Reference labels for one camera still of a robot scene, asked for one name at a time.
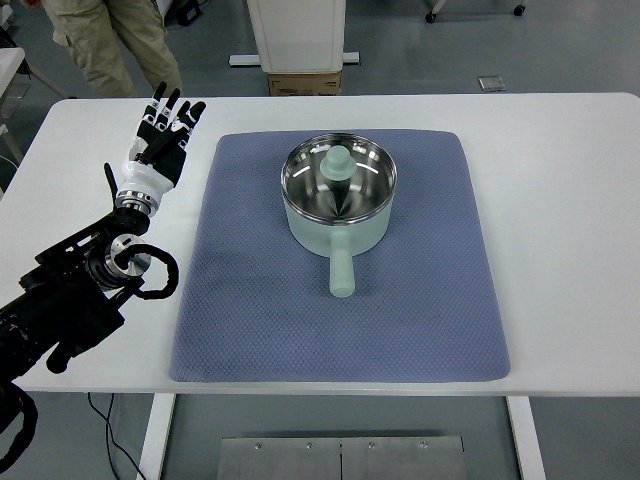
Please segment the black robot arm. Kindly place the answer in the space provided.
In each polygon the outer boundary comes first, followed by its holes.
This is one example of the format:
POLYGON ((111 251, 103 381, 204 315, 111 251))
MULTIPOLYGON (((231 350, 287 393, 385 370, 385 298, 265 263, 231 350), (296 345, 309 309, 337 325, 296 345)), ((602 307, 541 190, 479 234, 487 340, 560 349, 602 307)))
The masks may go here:
POLYGON ((36 257, 19 281, 24 292, 1 309, 1 426, 22 420, 1 469, 7 471, 34 438, 38 410, 15 383, 40 359, 54 374, 123 326, 131 298, 164 299, 179 280, 175 259, 141 237, 150 213, 119 206, 36 257))

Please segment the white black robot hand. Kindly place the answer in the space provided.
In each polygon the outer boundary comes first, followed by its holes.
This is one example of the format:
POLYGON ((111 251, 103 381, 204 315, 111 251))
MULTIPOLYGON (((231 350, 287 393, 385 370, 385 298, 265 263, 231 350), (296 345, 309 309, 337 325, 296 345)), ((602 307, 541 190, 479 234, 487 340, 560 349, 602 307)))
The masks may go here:
POLYGON ((168 92, 164 81, 154 91, 122 165, 124 180, 114 198, 117 208, 153 216, 162 197, 177 186, 187 144, 206 108, 203 102, 179 103, 179 98, 180 90, 168 92))

